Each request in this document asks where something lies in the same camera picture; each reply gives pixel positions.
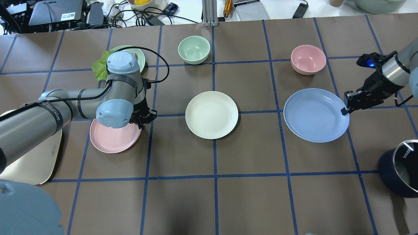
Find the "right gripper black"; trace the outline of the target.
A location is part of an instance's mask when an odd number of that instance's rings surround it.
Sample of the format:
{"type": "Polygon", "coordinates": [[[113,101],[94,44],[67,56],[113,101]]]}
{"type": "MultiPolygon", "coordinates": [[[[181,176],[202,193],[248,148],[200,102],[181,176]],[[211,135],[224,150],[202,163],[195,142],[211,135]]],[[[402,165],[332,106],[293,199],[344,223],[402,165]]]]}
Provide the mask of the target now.
{"type": "Polygon", "coordinates": [[[356,62],[358,66],[375,69],[375,72],[364,81],[361,88],[355,92],[344,93],[345,107],[341,109],[343,116],[349,115],[351,111],[365,110],[380,105],[397,92],[397,85],[383,74],[383,65],[396,54],[397,52],[392,52],[389,55],[381,55],[373,52],[363,54],[358,58],[356,62]]]}

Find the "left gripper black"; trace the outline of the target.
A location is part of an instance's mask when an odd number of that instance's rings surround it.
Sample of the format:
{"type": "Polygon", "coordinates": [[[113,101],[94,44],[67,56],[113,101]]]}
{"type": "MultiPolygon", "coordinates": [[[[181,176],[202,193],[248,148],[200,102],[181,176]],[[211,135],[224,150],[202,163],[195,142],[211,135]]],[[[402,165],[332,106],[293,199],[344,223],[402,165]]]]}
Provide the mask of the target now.
{"type": "Polygon", "coordinates": [[[140,130],[144,129],[145,124],[150,124],[157,118],[157,111],[148,107],[146,93],[149,88],[151,88],[151,82],[143,80],[142,87],[134,101],[133,113],[129,119],[129,123],[137,125],[140,130]]]}

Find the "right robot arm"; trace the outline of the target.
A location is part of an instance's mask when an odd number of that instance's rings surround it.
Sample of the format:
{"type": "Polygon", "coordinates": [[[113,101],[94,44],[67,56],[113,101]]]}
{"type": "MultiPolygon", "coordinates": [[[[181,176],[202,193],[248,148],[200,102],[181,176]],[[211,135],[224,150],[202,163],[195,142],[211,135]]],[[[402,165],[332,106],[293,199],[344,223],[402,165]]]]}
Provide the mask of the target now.
{"type": "Polygon", "coordinates": [[[357,66],[372,68],[375,72],[355,92],[344,93],[342,115],[380,105],[391,96],[397,100],[398,92],[406,85],[410,86],[412,95],[405,102],[417,98],[417,50],[418,41],[415,39],[400,52],[394,51],[389,55],[361,55],[356,62],[357,66]]]}

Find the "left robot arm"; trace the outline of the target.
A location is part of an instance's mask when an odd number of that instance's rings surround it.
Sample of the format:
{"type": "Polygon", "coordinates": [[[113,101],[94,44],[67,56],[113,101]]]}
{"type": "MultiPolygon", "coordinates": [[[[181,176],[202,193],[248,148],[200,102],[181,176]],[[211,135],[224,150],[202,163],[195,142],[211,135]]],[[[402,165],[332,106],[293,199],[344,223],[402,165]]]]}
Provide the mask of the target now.
{"type": "MultiPolygon", "coordinates": [[[[96,119],[114,129],[129,123],[143,129],[156,119],[157,111],[146,99],[154,81],[141,76],[136,56],[119,49],[104,63],[104,89],[46,91],[37,101],[1,116],[1,172],[74,119],[96,119]]],[[[62,235],[60,220],[57,203],[44,190],[1,180],[2,235],[62,235]]]]}

